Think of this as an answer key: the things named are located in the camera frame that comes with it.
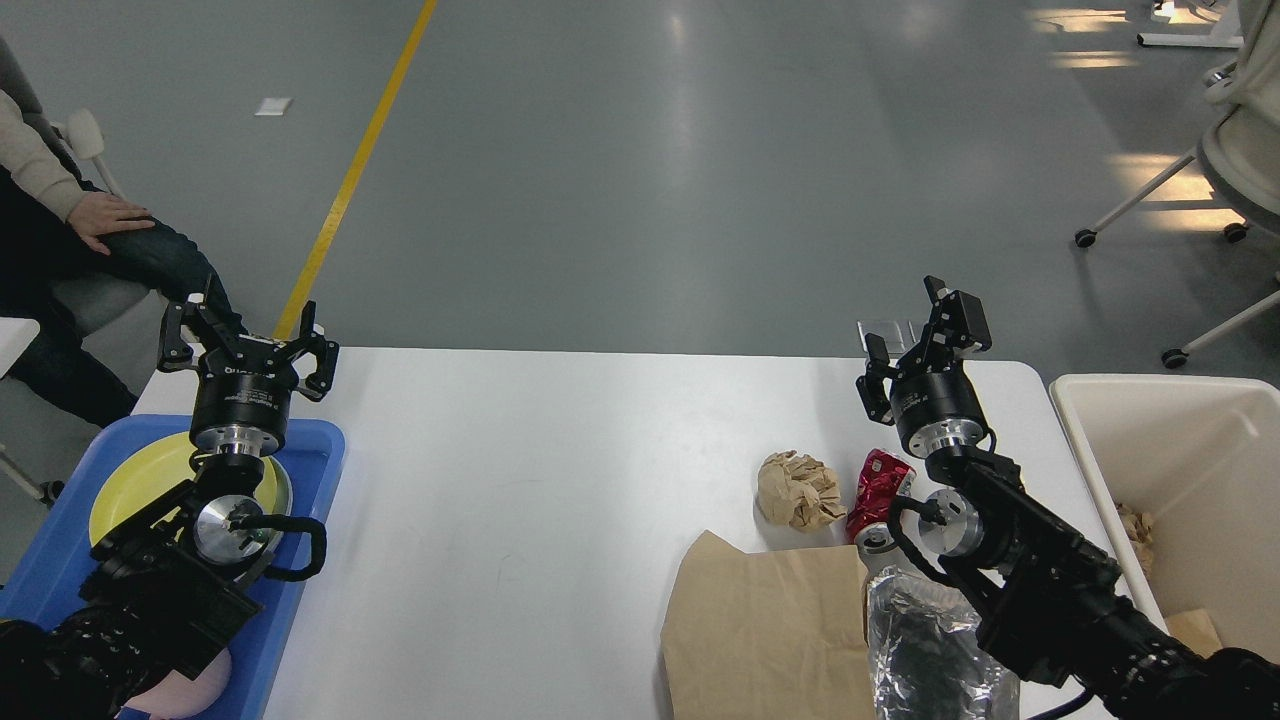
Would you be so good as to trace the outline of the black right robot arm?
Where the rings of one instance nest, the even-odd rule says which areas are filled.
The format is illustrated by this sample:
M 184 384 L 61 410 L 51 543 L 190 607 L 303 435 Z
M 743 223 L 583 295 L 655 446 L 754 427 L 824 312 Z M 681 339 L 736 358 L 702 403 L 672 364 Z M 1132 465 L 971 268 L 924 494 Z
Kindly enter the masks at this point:
M 910 564 L 979 615 L 977 643 L 1024 682 L 1076 680 L 1119 719 L 1275 719 L 1277 665 L 1228 647 L 1202 657 L 1116 592 L 1117 561 L 1033 498 L 964 370 L 992 345 L 982 301 L 924 278 L 931 315 L 897 360 L 864 337 L 868 418 L 895 427 L 938 489 L 896 495 L 887 527 Z

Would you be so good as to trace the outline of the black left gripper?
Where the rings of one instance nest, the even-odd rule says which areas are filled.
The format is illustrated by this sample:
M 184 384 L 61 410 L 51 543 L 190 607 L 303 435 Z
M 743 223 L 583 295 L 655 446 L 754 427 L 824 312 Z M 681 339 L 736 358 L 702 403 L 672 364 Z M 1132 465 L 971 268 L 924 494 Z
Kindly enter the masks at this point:
M 241 333 L 200 293 L 166 305 L 157 370 L 198 372 L 189 441 L 206 452 L 274 455 L 287 445 L 291 396 L 323 401 L 335 384 L 340 345 L 316 323 L 317 302 L 303 304 L 298 334 L 265 359 L 266 373 L 248 372 Z M 297 361 L 314 360 L 306 375 Z

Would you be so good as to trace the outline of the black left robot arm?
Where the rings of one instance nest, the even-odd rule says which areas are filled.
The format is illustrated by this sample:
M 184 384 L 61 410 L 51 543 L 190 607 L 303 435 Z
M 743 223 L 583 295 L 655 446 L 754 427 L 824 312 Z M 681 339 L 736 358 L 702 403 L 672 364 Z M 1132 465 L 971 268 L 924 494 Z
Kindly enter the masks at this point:
M 157 369 L 198 375 L 195 474 L 92 543 L 83 603 L 54 629 L 3 620 L 4 717 L 115 717 L 169 674 L 207 670 L 262 611 L 255 583 L 323 570 L 325 524 L 269 512 L 255 495 L 285 447 L 293 395 L 317 402 L 335 382 L 340 347 L 316 309 L 303 305 L 288 341 L 233 332 L 198 293 L 166 309 Z

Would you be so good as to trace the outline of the bystander hand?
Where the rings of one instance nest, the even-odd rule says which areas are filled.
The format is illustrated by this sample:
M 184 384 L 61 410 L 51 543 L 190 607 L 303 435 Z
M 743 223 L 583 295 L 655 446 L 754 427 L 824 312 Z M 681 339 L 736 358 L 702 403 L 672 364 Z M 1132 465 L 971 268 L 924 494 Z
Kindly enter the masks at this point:
M 68 213 L 67 224 L 91 251 L 109 256 L 111 250 L 102 237 L 151 229 L 155 220 L 146 208 L 114 193 L 92 191 L 82 193 Z

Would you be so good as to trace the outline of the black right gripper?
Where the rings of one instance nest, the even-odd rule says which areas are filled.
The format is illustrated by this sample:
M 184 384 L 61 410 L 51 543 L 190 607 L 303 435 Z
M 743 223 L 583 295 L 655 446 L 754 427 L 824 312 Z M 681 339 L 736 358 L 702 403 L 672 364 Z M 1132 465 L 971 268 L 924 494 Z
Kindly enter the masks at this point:
M 900 368 L 886 340 L 864 334 L 867 364 L 856 379 L 867 416 L 881 425 L 895 425 L 902 450 L 918 459 L 946 447 L 978 446 L 991 437 L 974 384 L 961 366 L 973 354 L 993 346 L 983 302 L 948 288 L 936 275 L 923 282 L 931 314 L 919 341 L 905 352 L 905 372 L 920 374 L 896 380 Z

